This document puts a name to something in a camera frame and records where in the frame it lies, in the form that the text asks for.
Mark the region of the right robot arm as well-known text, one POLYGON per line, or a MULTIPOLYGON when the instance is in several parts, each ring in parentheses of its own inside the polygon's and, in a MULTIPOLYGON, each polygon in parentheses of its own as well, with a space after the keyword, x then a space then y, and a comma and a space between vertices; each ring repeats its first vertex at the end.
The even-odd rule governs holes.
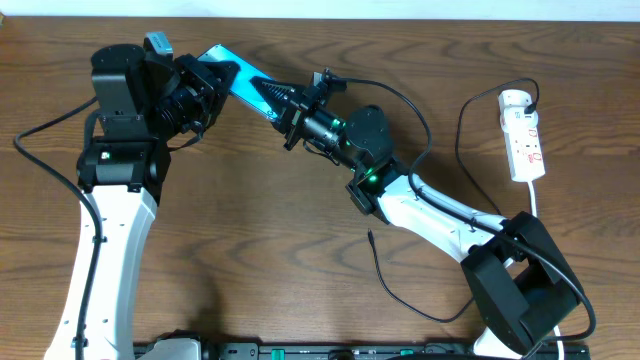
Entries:
POLYGON ((470 208, 428 186, 394 155, 389 122, 368 105, 342 119, 326 105, 347 80, 317 74, 308 86, 255 76, 260 109, 286 138, 353 172, 346 188, 364 214, 409 230, 461 266, 486 326, 476 356, 524 359, 544 345, 590 336, 594 309, 542 222, 470 208))

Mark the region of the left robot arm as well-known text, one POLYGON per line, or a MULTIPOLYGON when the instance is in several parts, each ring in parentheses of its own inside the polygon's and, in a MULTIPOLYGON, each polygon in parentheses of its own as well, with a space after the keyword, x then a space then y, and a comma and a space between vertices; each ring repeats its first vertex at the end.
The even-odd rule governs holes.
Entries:
POLYGON ((175 57, 166 46, 96 51, 99 104, 77 161, 83 202, 70 287, 48 359, 131 359, 133 315, 145 241, 156 218, 178 134, 197 143, 230 93, 239 65, 175 57))

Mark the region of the Galaxy smartphone cyan screen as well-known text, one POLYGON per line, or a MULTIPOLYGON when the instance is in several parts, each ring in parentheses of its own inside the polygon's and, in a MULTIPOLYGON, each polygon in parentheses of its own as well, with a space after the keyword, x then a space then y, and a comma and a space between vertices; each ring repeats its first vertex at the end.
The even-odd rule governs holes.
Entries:
POLYGON ((240 56, 221 44, 216 44, 198 57, 200 62, 206 64, 218 64, 231 62, 239 67, 235 79, 231 85, 230 93, 241 100, 248 107, 263 115, 270 122, 276 122, 279 115, 267 103, 264 97, 258 92, 251 80, 253 78, 271 80, 271 77, 254 67, 240 56))

